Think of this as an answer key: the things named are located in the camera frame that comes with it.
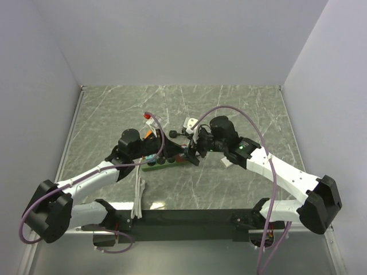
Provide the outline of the green power strip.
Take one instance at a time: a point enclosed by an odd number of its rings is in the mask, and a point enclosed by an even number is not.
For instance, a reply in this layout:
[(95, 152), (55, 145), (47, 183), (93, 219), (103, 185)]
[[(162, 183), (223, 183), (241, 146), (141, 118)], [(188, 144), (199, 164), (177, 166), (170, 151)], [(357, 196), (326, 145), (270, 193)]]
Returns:
[(164, 165), (158, 165), (157, 164), (157, 159), (155, 159), (155, 160), (150, 159), (150, 160), (148, 160), (148, 163), (146, 163), (144, 165), (141, 165), (140, 169), (143, 172), (149, 172), (149, 171), (156, 171), (156, 170), (161, 170), (161, 169), (165, 169), (165, 168), (171, 168), (171, 167), (183, 166), (183, 165), (186, 165), (186, 164), (190, 164), (189, 161), (182, 162), (182, 163), (177, 163), (175, 161), (175, 156), (171, 157), (171, 158), (172, 158), (172, 163), (167, 163), (167, 164), (164, 164)]

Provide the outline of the orange power strip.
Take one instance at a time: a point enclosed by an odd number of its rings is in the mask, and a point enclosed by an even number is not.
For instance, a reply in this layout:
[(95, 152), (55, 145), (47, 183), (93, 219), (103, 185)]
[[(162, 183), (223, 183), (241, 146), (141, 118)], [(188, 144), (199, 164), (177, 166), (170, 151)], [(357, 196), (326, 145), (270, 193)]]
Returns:
[(154, 135), (154, 133), (152, 132), (152, 130), (149, 130), (149, 131), (147, 131), (147, 133), (146, 133), (146, 135), (144, 136), (144, 140), (150, 140), (150, 139), (152, 139), (152, 138), (154, 138), (155, 137), (155, 135)]

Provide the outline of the red cube socket adapter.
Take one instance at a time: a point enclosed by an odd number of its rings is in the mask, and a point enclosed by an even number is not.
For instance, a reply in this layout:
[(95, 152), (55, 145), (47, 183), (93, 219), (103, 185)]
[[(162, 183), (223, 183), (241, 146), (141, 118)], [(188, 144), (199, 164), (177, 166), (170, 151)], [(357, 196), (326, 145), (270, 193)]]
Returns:
[(175, 156), (175, 161), (176, 161), (177, 163), (182, 163), (182, 162), (187, 162), (187, 161), (188, 161), (188, 159), (186, 158), (186, 156), (185, 156), (185, 155), (180, 155), (180, 154), (178, 154), (178, 155), (176, 155), (176, 156)]

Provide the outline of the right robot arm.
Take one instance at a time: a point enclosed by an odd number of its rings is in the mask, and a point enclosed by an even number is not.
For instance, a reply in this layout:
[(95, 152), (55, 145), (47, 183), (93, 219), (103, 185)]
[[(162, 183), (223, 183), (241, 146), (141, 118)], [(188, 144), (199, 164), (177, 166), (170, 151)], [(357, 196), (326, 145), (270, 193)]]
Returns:
[(315, 234), (325, 233), (342, 209), (332, 177), (308, 174), (267, 153), (259, 143), (240, 137), (226, 116), (215, 117), (209, 126), (207, 131), (189, 117), (183, 124), (185, 132), (192, 135), (187, 157), (194, 165), (208, 152), (220, 152), (228, 162), (265, 177), (293, 196), (292, 200), (264, 199), (251, 216), (254, 226), (263, 229), (271, 222), (300, 222)]

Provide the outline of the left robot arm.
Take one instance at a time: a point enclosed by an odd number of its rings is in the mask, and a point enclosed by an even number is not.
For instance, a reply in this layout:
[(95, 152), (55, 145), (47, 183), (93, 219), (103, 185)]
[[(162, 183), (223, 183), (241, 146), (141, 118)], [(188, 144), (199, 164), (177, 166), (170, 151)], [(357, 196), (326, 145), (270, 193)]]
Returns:
[(50, 180), (40, 183), (22, 215), (19, 238), (26, 244), (30, 243), (23, 236), (24, 225), (47, 243), (60, 239), (67, 230), (79, 226), (95, 224), (101, 230), (112, 228), (115, 209), (109, 203), (99, 200), (83, 204), (82, 200), (124, 179), (138, 166), (136, 160), (142, 157), (167, 159), (182, 154), (184, 150), (160, 129), (146, 138), (141, 138), (136, 129), (125, 130), (112, 152), (96, 167), (58, 183)]

